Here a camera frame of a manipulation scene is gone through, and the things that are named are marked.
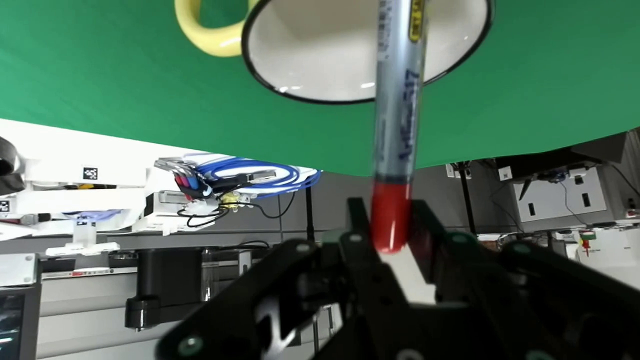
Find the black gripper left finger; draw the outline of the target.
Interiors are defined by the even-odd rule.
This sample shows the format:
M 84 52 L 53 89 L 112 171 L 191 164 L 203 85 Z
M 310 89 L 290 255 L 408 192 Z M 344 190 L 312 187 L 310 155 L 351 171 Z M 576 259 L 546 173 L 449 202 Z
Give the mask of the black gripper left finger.
M 167 331 L 156 360 L 277 360 L 325 304 L 339 309 L 341 329 L 312 360 L 397 360 L 401 292 L 368 240 L 364 200 L 347 198 L 345 210 L 333 240 L 286 240 Z

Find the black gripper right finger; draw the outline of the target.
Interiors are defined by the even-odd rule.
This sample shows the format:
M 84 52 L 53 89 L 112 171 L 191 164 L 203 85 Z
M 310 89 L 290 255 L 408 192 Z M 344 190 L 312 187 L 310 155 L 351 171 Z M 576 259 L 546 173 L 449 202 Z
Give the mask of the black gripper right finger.
M 463 304 L 507 360 L 640 360 L 640 292 L 543 247 L 483 249 L 409 202 L 409 251 L 436 304 Z

